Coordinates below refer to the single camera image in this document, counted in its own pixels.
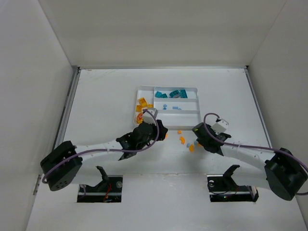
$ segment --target rectangular opening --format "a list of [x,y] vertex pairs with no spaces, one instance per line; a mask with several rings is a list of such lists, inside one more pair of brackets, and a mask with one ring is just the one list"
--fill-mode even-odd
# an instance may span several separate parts
[[79,186],[77,203],[120,203],[122,201],[123,177],[109,176],[109,179],[110,181],[105,187],[101,188],[84,185],[86,194],[84,194],[83,187]]
[[223,175],[207,176],[207,188],[211,202],[256,202],[259,198],[256,187],[226,183]]

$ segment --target wire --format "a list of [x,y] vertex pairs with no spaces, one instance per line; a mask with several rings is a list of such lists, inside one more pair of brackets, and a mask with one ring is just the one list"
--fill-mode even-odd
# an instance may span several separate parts
[[[221,141],[219,139],[217,139],[215,136],[213,136],[210,131],[208,130],[208,128],[206,127],[206,123],[205,123],[205,120],[206,120],[206,117],[210,116],[210,115],[214,115],[216,116],[218,119],[220,118],[218,114],[216,113],[207,113],[205,116],[204,116],[204,119],[203,119],[203,124],[204,124],[204,127],[205,127],[205,130],[206,132],[208,133],[208,135],[213,138],[214,140],[216,140],[217,142],[219,143],[222,143],[222,144],[225,144],[225,145],[229,145],[229,146],[234,146],[234,147],[241,147],[241,148],[253,148],[253,149],[262,149],[262,150],[268,150],[268,151],[274,151],[276,153],[280,153],[280,154],[283,154],[293,160],[295,160],[296,162],[298,162],[303,168],[304,170],[308,173],[308,167],[302,162],[300,161],[299,159],[297,159],[295,156],[287,153],[287,152],[284,152],[282,150],[279,150],[279,149],[276,149],[276,148],[268,148],[268,147],[261,147],[261,146],[252,146],[252,145],[238,145],[238,144],[235,144],[235,143],[228,143],[228,142],[224,142],[224,141]],[[299,196],[305,196],[305,195],[308,195],[308,192],[300,192],[300,193],[297,193],[297,195]]]
[[111,190],[111,184],[108,185],[108,189],[107,189],[106,195],[103,199],[103,202],[105,202],[106,198],[108,197],[108,193],[110,192],[110,190]]
[[87,192],[86,192],[86,186],[84,184],[81,184],[80,187],[83,189],[83,195],[80,197],[80,199],[82,199],[86,196]]
[[137,153],[137,152],[143,152],[149,148],[151,148],[155,143],[156,141],[158,140],[158,136],[159,136],[159,127],[158,127],[158,122],[157,120],[155,119],[154,115],[149,112],[148,110],[145,110],[145,112],[149,113],[150,116],[154,119],[155,121],[155,124],[156,124],[156,128],[157,128],[157,135],[154,139],[154,141],[147,147],[143,148],[143,149],[139,149],[139,150],[125,150],[125,149],[105,149],[105,148],[98,148],[98,149],[90,149],[90,150],[86,150],[86,151],[83,151],[83,152],[80,152],[80,153],[76,153],[64,160],[62,160],[61,162],[59,162],[58,164],[56,164],[54,167],[52,167],[43,177],[42,179],[42,182],[44,184],[47,184],[47,180],[46,178],[48,178],[48,176],[54,171],[56,170],[58,167],[60,167],[61,165],[63,165],[64,163],[68,162],[69,160],[77,157],[77,156],[80,156],[80,155],[84,155],[84,154],[87,154],[87,153],[95,153],[95,152],[107,152],[107,151],[110,151],[110,152],[125,152],[125,153]]
[[[228,191],[221,192],[221,193],[215,193],[215,192],[211,192],[211,191],[209,191],[209,192],[212,193],[212,194],[214,194],[214,195],[223,195],[223,194],[226,194],[226,193],[229,192],[229,191],[230,191],[230,189],[228,189]],[[239,187],[236,188],[235,193],[233,193],[233,194],[231,194],[231,195],[229,195],[229,196],[236,195],[238,191],[239,191]]]

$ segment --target white wall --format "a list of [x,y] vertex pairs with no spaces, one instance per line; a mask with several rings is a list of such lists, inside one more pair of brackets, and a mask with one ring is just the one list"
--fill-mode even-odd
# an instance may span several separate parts
[[0,225],[26,227],[72,68],[37,0],[0,1]]
[[248,65],[286,0],[39,0],[73,65]]
[[[308,3],[288,0],[249,66],[273,146],[308,164]],[[307,191],[308,183],[301,190]],[[308,197],[297,197],[308,224]]]

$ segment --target light blue block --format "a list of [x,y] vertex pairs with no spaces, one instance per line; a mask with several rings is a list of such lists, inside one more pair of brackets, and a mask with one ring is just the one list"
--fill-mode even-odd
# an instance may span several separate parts
[[162,93],[158,91],[158,92],[156,92],[155,97],[156,97],[156,98],[160,98],[161,95],[162,95]]

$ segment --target white sorting tray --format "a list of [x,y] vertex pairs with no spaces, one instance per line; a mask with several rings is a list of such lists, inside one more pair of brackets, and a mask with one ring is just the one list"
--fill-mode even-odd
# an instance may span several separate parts
[[[187,99],[184,98],[156,98],[157,91],[169,94],[174,90],[185,89]],[[139,99],[145,98],[148,104],[153,104],[154,108],[158,110],[156,119],[160,119],[163,125],[168,129],[189,130],[201,122],[201,114],[199,107],[197,88],[176,88],[176,87],[151,87],[139,86],[137,92],[136,106],[140,105]],[[167,109],[163,110],[163,105],[167,105]],[[181,110],[172,109],[172,107],[179,107]],[[137,126],[136,117],[139,113],[136,112],[134,124]]]

